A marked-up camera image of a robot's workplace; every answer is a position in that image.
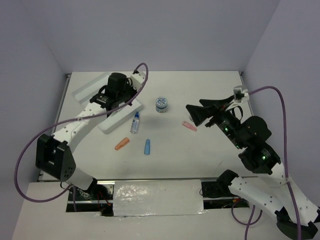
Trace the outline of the clear spray bottle blue cap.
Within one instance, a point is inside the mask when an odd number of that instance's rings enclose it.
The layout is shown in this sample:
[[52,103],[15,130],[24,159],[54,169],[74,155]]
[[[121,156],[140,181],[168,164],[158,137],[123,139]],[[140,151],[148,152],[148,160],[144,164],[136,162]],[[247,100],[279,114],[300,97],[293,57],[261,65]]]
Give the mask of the clear spray bottle blue cap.
[[137,111],[133,117],[130,132],[132,134],[137,134],[139,130],[139,123],[140,123],[140,113]]

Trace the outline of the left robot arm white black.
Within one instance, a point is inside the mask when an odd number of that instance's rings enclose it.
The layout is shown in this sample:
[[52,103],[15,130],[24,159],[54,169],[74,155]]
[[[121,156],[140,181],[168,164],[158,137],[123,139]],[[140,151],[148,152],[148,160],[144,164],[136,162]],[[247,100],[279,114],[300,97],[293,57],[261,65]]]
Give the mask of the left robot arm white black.
[[76,166],[73,153],[93,128],[107,120],[113,111],[120,110],[139,92],[145,79],[146,75],[137,70],[131,76],[111,73],[106,84],[89,99],[75,121],[52,135],[44,133],[37,139],[36,167],[60,182],[74,185],[86,199],[95,198],[98,181]]

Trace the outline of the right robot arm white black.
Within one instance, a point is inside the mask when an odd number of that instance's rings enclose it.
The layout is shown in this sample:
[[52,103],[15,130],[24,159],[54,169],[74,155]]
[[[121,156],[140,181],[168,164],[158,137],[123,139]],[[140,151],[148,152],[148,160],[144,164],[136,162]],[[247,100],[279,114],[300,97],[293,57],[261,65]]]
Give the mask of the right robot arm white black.
[[232,170],[225,170],[215,182],[202,183],[207,198],[239,196],[251,202],[276,222],[277,228],[292,240],[311,240],[318,232],[320,208],[313,204],[296,183],[286,177],[279,155],[267,144],[271,136],[267,123],[259,116],[244,122],[236,117],[233,97],[201,99],[200,105],[186,105],[194,124],[216,125],[239,150],[244,167],[257,175],[270,189],[267,194],[255,188]]

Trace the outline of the pink translucent cap case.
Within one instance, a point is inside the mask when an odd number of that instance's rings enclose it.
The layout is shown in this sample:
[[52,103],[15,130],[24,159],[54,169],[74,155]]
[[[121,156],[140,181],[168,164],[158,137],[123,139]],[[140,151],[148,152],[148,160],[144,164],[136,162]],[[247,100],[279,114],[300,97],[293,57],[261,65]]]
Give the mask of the pink translucent cap case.
[[197,131],[197,128],[196,128],[194,125],[192,125],[191,123],[187,122],[187,121],[183,121],[183,122],[182,122],[182,125],[183,125],[184,127],[188,128],[188,129],[190,129],[190,130],[193,131],[193,132],[196,132],[196,131]]

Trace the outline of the white compartment tray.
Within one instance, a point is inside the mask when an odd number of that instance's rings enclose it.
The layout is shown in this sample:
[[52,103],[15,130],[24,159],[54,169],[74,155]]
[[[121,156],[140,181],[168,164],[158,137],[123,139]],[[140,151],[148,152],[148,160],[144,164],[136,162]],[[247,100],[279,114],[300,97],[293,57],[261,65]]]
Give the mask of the white compartment tray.
[[141,101],[135,98],[125,107],[114,110],[125,105],[139,91],[145,79],[146,74],[137,70],[130,76],[120,72],[105,72],[75,90],[72,95],[84,108],[95,103],[104,113],[112,111],[101,116],[102,121],[98,124],[103,133],[109,134],[143,109]]

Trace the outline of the blue white round jar left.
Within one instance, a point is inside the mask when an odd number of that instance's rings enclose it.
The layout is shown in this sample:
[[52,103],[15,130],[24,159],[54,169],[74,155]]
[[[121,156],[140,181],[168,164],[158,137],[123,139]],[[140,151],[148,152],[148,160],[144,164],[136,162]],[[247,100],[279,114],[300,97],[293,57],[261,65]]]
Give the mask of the blue white round jar left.
[[159,96],[155,100],[155,109],[158,113],[165,113],[168,107],[168,100],[164,96]]

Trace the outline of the orange translucent cap case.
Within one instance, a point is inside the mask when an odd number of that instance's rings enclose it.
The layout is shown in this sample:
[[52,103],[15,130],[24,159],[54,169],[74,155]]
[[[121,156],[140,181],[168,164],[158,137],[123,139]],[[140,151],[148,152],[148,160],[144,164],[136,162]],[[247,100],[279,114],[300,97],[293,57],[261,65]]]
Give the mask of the orange translucent cap case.
[[121,148],[123,148],[125,145],[127,145],[130,142],[128,137],[125,137],[124,139],[122,139],[115,147],[114,149],[116,151],[120,150]]

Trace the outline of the blue translucent cap case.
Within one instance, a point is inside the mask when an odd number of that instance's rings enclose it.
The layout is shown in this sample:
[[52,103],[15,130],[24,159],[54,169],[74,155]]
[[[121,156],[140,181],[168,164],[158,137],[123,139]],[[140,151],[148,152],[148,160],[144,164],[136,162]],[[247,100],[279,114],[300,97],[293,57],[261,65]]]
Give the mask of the blue translucent cap case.
[[149,155],[151,152],[151,141],[150,139],[145,140],[145,146],[144,146],[144,154]]

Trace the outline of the silver foil covered panel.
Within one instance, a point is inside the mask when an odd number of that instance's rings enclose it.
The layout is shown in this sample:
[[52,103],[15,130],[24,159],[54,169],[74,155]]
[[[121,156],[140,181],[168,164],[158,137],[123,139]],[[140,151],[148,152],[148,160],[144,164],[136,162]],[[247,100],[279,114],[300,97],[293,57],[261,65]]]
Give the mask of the silver foil covered panel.
[[116,217],[187,216],[205,212],[199,179],[117,181],[113,187]]

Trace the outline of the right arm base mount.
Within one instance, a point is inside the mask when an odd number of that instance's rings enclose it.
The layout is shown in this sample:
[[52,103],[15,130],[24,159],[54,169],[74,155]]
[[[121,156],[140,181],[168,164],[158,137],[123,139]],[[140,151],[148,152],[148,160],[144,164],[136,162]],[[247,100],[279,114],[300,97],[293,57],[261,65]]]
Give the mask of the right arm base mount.
[[205,210],[230,209],[236,202],[239,202],[235,205],[236,208],[249,207],[249,203],[246,200],[241,200],[239,196],[220,189],[216,181],[202,181],[199,194],[203,198]]

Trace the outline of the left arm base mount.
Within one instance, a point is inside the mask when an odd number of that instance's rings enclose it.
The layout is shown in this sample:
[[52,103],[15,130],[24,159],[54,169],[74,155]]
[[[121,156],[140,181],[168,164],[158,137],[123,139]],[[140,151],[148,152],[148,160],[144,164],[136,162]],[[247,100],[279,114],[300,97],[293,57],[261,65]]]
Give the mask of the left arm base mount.
[[66,202],[66,213],[97,213],[99,216],[114,216],[114,188],[115,183],[110,181],[99,181],[98,190],[95,195],[80,190],[74,191],[71,187],[68,190]]

